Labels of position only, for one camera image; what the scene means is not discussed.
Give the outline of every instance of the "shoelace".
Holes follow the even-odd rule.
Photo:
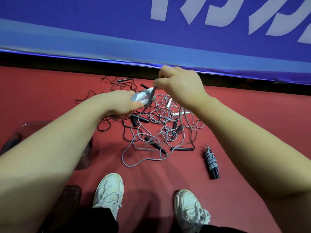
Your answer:
[[[108,190],[111,188],[109,186],[106,188],[106,184],[100,188],[97,192],[97,199],[99,200],[97,204],[93,206],[93,208],[110,208],[112,211],[112,214],[115,215],[117,211],[117,207],[122,207],[121,202],[120,202],[120,195],[121,192],[113,192],[109,195],[107,195]]]
[[[184,221],[184,230],[188,232],[199,232],[200,229],[210,222],[211,215],[206,209],[200,209],[198,203],[195,202],[194,208],[189,208],[184,211],[185,217],[182,218]]]

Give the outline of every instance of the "pant leg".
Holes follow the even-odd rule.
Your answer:
[[[230,227],[216,227],[212,225],[204,225],[200,233],[246,233],[245,231],[240,231]]]
[[[109,208],[88,208],[75,215],[53,233],[117,233],[118,230],[118,222]]]

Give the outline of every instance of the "person's right hand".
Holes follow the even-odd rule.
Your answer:
[[[199,75],[180,67],[162,66],[153,86],[165,90],[177,104],[190,111],[198,108],[208,97]]]

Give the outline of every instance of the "shoe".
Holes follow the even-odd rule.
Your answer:
[[[99,183],[95,192],[92,208],[110,208],[117,220],[117,214],[123,199],[123,181],[119,174],[110,173]]]
[[[200,232],[204,225],[208,225],[211,215],[189,190],[180,190],[174,198],[174,214],[183,233]]]

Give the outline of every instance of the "forearm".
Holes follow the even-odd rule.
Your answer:
[[[0,225],[50,210],[104,112],[101,95],[93,97],[0,156]]]
[[[311,161],[245,117],[207,97],[195,114],[262,198],[311,190]]]

